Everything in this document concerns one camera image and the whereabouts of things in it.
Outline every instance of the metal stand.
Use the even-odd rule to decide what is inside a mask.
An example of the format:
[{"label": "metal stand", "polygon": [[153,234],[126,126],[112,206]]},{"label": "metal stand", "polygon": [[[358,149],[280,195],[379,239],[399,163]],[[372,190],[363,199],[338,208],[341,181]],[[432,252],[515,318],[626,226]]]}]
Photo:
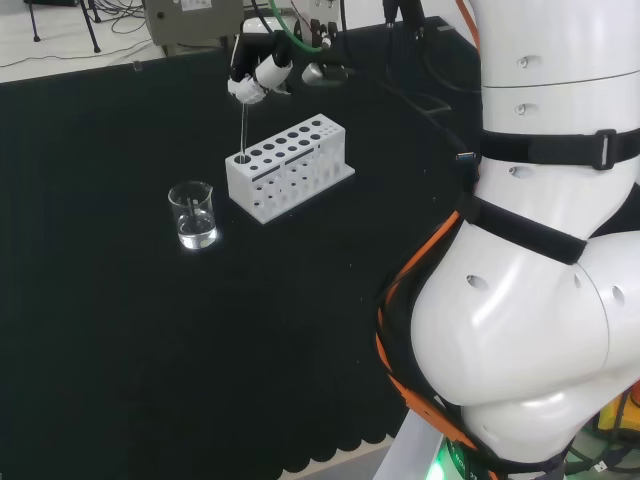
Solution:
[{"label": "metal stand", "polygon": [[93,10],[93,16],[96,23],[102,23],[102,19],[98,16],[98,9],[96,8],[96,0],[89,0],[89,8]]},{"label": "metal stand", "polygon": [[96,41],[96,36],[93,33],[93,27],[91,26],[91,19],[89,18],[89,12],[87,12],[87,7],[84,4],[84,0],[80,0],[80,6],[82,7],[82,14],[84,15],[84,19],[87,22],[87,28],[89,29],[89,35],[91,35],[91,41],[93,42],[93,51],[95,53],[100,53],[100,47],[98,47],[98,42]]},{"label": "metal stand", "polygon": [[39,42],[38,30],[36,29],[36,17],[33,16],[33,2],[29,0],[29,12],[31,12],[31,25],[33,25],[33,41]]}]

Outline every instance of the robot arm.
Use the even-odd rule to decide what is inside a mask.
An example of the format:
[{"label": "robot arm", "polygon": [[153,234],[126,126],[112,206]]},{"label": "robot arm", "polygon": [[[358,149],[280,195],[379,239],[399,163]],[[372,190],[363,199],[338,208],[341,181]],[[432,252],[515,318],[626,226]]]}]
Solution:
[{"label": "robot arm", "polygon": [[231,57],[229,93],[241,103],[258,103],[270,90],[283,88],[292,68],[291,47],[283,32],[242,33]]}]

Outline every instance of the water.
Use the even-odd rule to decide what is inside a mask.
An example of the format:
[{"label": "water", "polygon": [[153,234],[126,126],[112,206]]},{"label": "water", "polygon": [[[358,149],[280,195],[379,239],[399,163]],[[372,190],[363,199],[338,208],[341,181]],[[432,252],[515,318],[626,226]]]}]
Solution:
[{"label": "water", "polygon": [[213,215],[197,208],[193,214],[182,215],[178,220],[178,237],[191,250],[208,247],[218,237]]}]

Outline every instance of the cable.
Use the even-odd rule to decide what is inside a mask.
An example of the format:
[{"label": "cable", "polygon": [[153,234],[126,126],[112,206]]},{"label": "cable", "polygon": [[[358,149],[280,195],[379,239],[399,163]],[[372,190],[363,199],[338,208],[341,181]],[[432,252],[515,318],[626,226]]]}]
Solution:
[{"label": "cable", "polygon": [[620,430],[620,425],[622,424],[622,417],[624,414],[624,406],[627,404],[627,400],[629,399],[630,394],[631,394],[631,389],[629,388],[625,390],[622,396],[620,397],[620,403],[618,404],[616,419],[615,419],[615,422],[613,423],[613,428],[611,429],[611,433],[609,435],[609,439],[607,440],[606,446],[593,459],[580,454],[580,457],[578,458],[584,457],[584,458],[588,458],[588,460],[569,463],[567,465],[566,472],[565,472],[567,475],[574,475],[576,473],[585,472],[591,469],[594,465],[597,465],[598,463],[600,463],[602,459],[611,451],[611,449],[613,448],[614,442],[618,437],[618,431]]},{"label": "cable", "polygon": [[[393,42],[393,28],[389,29],[389,35],[387,36],[387,48],[386,48],[386,73],[388,82],[395,87],[395,82],[393,80],[393,76],[391,74],[391,47]],[[404,92],[398,89],[398,96],[411,108],[420,113],[436,130],[436,132],[441,136],[442,140],[447,144],[447,146],[454,152],[466,152],[468,149],[465,143],[458,137],[454,132],[450,129],[443,127],[438,123],[433,117],[433,113],[425,112],[423,109],[418,107],[414,102],[409,99]]]},{"label": "cable", "polygon": [[[344,54],[345,54],[345,57],[347,58],[347,61],[349,62],[349,64],[351,65],[352,68],[356,68],[357,69],[356,63],[353,60],[353,55],[351,53],[351,47],[349,46],[349,40],[348,40],[348,36],[347,36],[347,13],[346,13],[346,9],[345,9],[345,5],[344,4],[345,4],[345,0],[340,0],[340,23],[342,24],[342,35],[341,35],[342,46],[343,46]],[[386,56],[385,56],[386,57],[387,82],[389,84],[373,78],[373,76],[369,75],[367,72],[363,72],[363,73],[366,76],[370,77],[374,81],[374,83],[376,85],[378,85],[379,87],[383,88],[387,92],[399,97],[409,107],[411,107],[413,110],[418,112],[422,117],[427,119],[427,121],[436,129],[438,134],[443,138],[443,140],[451,148],[451,150],[454,151],[454,153],[466,152],[467,148],[466,148],[464,142],[455,133],[453,133],[448,128],[443,127],[435,119],[432,118],[432,116],[436,115],[437,113],[450,111],[451,107],[447,103],[445,103],[444,101],[442,101],[441,99],[439,99],[439,98],[437,98],[435,96],[425,94],[425,96],[427,96],[431,100],[433,100],[433,101],[435,101],[435,102],[437,102],[437,103],[439,103],[441,105],[441,108],[436,108],[436,109],[433,109],[433,110],[425,110],[425,109],[421,108],[420,106],[418,106],[415,102],[413,102],[407,96],[407,94],[405,94],[402,91],[402,89],[400,89],[397,85],[395,85],[395,82],[393,81],[393,77],[391,75],[391,66],[390,66],[391,47],[392,47],[392,44],[391,44],[392,33],[391,32],[392,31],[393,31],[392,29],[389,30],[389,36],[387,38],[387,52],[386,52]]]},{"label": "cable", "polygon": [[307,19],[304,18],[302,16],[302,14],[298,11],[298,9],[296,8],[296,4],[293,3],[293,0],[289,0],[291,2],[291,6],[293,7],[293,11],[296,12],[296,15],[298,16],[298,19],[300,19],[309,30],[311,30],[311,25],[309,25],[309,22],[307,22]]},{"label": "cable", "polygon": [[278,20],[280,27],[282,28],[284,33],[287,34],[287,37],[289,37],[289,39],[294,44],[296,44],[298,47],[300,47],[302,50],[308,53],[320,53],[322,51],[322,48],[320,47],[310,47],[309,45],[306,45],[304,42],[300,41],[298,37],[296,37],[293,33],[291,33],[291,30],[289,30],[289,27],[287,27],[287,24],[284,23],[284,20],[282,19],[280,12],[276,8],[275,0],[269,0],[269,5],[271,5],[271,11],[273,12],[273,16],[276,17],[276,20]]},{"label": "cable", "polygon": [[456,0],[456,5],[458,5],[458,10],[462,14],[462,18],[464,18],[467,27],[471,31],[471,36],[473,37],[473,42],[476,44],[476,49],[480,51],[480,35],[478,35],[478,27],[473,23],[473,18],[471,18],[471,14],[469,10],[467,10],[467,6],[464,4],[464,0]]},{"label": "cable", "polygon": [[251,0],[251,5],[253,5],[253,9],[255,10],[256,15],[258,16],[258,18],[262,22],[262,25],[264,25],[264,28],[267,29],[267,32],[273,33],[273,30],[271,30],[271,27],[269,26],[267,21],[264,19],[264,15],[262,15],[262,12],[260,11],[260,8],[258,8],[258,4],[256,3],[256,0]]},{"label": "cable", "polygon": [[454,85],[449,80],[447,80],[442,74],[440,74],[440,72],[438,72],[434,68],[433,64],[431,63],[431,60],[429,59],[429,55],[427,53],[427,49],[424,44],[425,44],[425,39],[423,38],[421,39],[420,47],[418,48],[418,59],[420,61],[419,62],[420,66],[422,67],[424,72],[427,74],[427,76],[433,78],[441,87],[446,88],[447,90],[451,90],[452,92],[474,94],[474,95],[482,93],[482,91],[480,90],[468,90],[466,88],[458,87],[457,85]]},{"label": "cable", "polygon": [[134,43],[130,47],[121,48],[120,50],[115,50],[115,51],[109,52],[109,53],[99,53],[97,55],[86,55],[86,56],[81,56],[81,57],[58,57],[57,55],[47,55],[45,57],[27,57],[27,58],[23,58],[22,60],[18,60],[17,62],[7,63],[6,65],[0,65],[0,68],[12,67],[13,65],[18,65],[19,63],[24,63],[24,62],[27,62],[29,60],[45,60],[47,58],[56,58],[58,60],[77,60],[77,59],[82,59],[82,58],[106,57],[107,55],[113,55],[114,53],[126,52],[127,50],[131,50],[132,48],[135,48],[135,47],[137,47],[138,45],[140,45],[142,43],[147,43],[147,42],[150,42],[150,41],[151,41],[151,39],[142,40],[141,42]]}]

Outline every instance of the black tablecloth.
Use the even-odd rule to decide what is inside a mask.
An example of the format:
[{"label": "black tablecloth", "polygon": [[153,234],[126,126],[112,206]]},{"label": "black tablecloth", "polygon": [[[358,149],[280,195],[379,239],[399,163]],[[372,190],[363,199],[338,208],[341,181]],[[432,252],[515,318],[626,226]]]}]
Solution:
[{"label": "black tablecloth", "polygon": [[[353,35],[367,68],[380,70],[384,38]],[[454,106],[442,120],[473,142],[479,100],[430,87],[411,48],[396,48],[398,82],[442,95]],[[405,409],[373,353],[373,297],[450,212],[451,156],[367,78],[294,85],[252,107],[249,143],[323,113],[346,128],[356,174],[261,226],[226,192],[240,121],[227,61],[0,86],[8,480],[275,479],[397,432]],[[195,254],[167,204],[187,179],[214,186],[221,235]]]}]

